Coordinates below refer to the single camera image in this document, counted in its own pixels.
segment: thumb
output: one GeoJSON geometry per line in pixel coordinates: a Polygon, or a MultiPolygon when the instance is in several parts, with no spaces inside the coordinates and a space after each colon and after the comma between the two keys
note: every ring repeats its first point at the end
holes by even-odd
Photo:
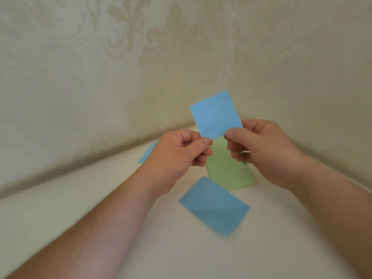
{"type": "Polygon", "coordinates": [[[249,131],[246,128],[231,128],[226,131],[226,137],[231,141],[242,144],[246,147],[249,147],[257,138],[257,134],[249,131]]]}
{"type": "Polygon", "coordinates": [[[190,145],[185,147],[186,156],[192,161],[211,144],[211,139],[208,137],[199,138],[193,141],[190,145]]]}

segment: green sticky note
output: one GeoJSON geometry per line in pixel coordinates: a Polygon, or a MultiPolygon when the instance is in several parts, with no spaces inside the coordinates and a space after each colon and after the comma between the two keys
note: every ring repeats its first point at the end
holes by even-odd
{"type": "Polygon", "coordinates": [[[236,190],[255,182],[246,166],[233,159],[224,137],[213,139],[212,155],[207,159],[211,179],[228,191],[236,190]]]}

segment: skin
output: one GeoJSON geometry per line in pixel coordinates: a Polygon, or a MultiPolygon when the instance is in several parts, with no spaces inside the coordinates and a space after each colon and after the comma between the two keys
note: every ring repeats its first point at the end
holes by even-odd
{"type": "MultiPolygon", "coordinates": [[[[292,192],[340,251],[372,278],[372,194],[304,155],[274,122],[242,124],[225,135],[232,158],[252,163],[268,181],[292,192]]],[[[191,130],[165,133],[130,178],[7,278],[114,278],[156,199],[190,166],[204,166],[211,144],[191,130]]]]}

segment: beige wallpaper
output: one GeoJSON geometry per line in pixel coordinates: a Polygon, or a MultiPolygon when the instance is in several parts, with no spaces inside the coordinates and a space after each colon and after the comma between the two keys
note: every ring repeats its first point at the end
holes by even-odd
{"type": "Polygon", "coordinates": [[[371,44],[372,0],[0,0],[0,186],[192,124],[226,88],[371,184],[371,44]]]}

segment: folded blue paper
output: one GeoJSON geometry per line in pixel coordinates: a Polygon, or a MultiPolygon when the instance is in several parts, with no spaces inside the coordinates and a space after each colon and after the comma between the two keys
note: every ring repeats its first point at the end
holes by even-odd
{"type": "Polygon", "coordinates": [[[152,150],[155,148],[155,145],[156,145],[156,142],[152,143],[137,163],[144,162],[148,158],[148,156],[151,154],[152,150]]]}
{"type": "Polygon", "coordinates": [[[227,90],[192,105],[190,110],[202,137],[215,139],[230,128],[242,127],[227,90]]]}
{"type": "Polygon", "coordinates": [[[224,235],[235,230],[250,207],[203,176],[179,200],[200,220],[224,235]]]}

